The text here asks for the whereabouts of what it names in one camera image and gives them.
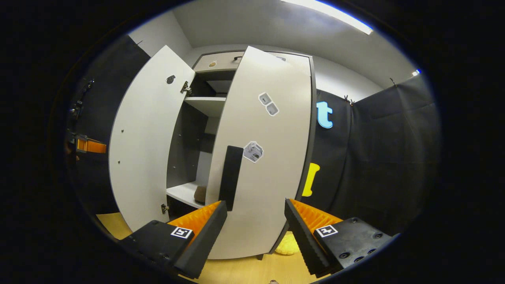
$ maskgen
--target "white wall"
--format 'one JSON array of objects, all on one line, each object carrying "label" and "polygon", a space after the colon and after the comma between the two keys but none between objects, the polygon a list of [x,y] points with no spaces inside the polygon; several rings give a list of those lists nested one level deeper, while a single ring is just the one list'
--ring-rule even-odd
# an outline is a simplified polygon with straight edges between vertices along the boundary
[{"label": "white wall", "polygon": [[[275,46],[251,44],[251,46],[265,51],[291,51],[294,50],[278,48]],[[182,58],[189,66],[198,60],[201,54],[229,51],[229,50],[245,50],[247,44],[222,44],[208,45],[190,50]],[[343,98],[348,96],[355,102],[371,96],[381,90],[379,85],[364,76],[354,72],[351,69],[345,68],[342,65],[331,62],[321,57],[314,56],[314,70],[316,73],[316,87],[320,90],[327,91],[336,96]]]},{"label": "white wall", "polygon": [[142,41],[138,46],[151,57],[164,45],[181,58],[192,49],[172,11],[149,20],[144,25],[130,31],[128,35],[136,43]]}]

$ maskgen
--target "drawer handle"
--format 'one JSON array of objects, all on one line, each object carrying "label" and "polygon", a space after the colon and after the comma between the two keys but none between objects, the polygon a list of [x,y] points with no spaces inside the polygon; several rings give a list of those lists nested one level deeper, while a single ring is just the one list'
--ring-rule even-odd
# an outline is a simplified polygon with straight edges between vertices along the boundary
[{"label": "drawer handle", "polygon": [[[279,59],[280,59],[280,60],[282,60],[282,61],[286,61],[286,58],[284,58],[284,57],[280,57],[280,56],[276,56],[276,57],[277,57],[277,58],[279,58]],[[239,58],[242,58],[242,56],[235,56],[235,57],[233,58],[233,60],[235,61],[235,60],[237,60],[237,59],[239,59]]]}]

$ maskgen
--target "wooden floor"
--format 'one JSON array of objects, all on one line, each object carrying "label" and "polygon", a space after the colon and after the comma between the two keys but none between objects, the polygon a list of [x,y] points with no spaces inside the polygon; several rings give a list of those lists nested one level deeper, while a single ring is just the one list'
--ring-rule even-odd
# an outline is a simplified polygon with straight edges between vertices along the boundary
[{"label": "wooden floor", "polygon": [[[101,214],[97,217],[117,239],[121,240],[132,233],[121,213]],[[266,254],[263,260],[254,256],[207,260],[200,277],[190,280],[203,284],[269,284],[270,280],[276,280],[279,284],[306,284],[322,278],[309,274],[304,259],[298,252],[293,255]]]}]

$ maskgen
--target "yellow cushion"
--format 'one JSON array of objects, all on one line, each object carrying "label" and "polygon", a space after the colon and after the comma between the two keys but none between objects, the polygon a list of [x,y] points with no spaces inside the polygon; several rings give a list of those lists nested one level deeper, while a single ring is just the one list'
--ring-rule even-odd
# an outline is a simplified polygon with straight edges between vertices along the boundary
[{"label": "yellow cushion", "polygon": [[282,238],[279,246],[275,249],[276,253],[284,255],[292,255],[300,251],[296,240],[294,239],[293,232],[288,231],[284,238]]}]

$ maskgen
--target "cabinet drawer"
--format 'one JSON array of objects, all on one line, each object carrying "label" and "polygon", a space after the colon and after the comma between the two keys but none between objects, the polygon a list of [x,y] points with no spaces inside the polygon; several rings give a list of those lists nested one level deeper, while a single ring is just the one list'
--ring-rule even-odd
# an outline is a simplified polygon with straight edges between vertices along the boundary
[{"label": "cabinet drawer", "polygon": [[[305,56],[279,53],[279,52],[267,52],[271,55],[277,56],[280,59],[288,62],[293,67],[301,71],[303,74],[311,75],[311,66],[309,58]],[[206,72],[206,71],[230,71],[236,70],[241,56],[244,55],[243,51],[239,52],[224,52],[204,55],[200,58],[194,67],[195,72]]]}]

